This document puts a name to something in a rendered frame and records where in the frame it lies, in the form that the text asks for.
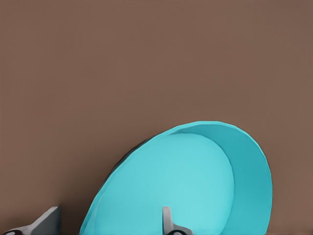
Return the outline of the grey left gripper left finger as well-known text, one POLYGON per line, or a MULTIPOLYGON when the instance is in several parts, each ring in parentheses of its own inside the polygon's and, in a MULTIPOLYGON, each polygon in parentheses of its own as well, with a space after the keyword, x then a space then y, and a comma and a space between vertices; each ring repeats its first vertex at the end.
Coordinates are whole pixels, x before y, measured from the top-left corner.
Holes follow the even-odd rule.
POLYGON ((59 235, 61 230, 61 207, 54 206, 32 224, 13 228, 2 235, 59 235))

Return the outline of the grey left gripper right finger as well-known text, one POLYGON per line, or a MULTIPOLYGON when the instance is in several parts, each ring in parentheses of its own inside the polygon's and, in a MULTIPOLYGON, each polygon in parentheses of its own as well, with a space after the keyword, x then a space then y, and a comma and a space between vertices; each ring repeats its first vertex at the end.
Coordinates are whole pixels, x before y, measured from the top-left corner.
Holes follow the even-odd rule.
POLYGON ((172 220, 170 207, 162 207, 162 232, 163 235, 192 235, 186 227, 175 224, 172 220))

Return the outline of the blue plate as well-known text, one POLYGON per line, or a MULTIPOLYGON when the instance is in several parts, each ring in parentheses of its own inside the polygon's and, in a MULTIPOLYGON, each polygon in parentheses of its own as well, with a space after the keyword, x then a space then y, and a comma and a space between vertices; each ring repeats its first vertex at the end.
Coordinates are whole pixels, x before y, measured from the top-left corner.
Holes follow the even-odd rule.
POLYGON ((196 121, 130 150, 96 194, 79 235, 265 235, 272 180, 259 144, 240 128, 196 121))

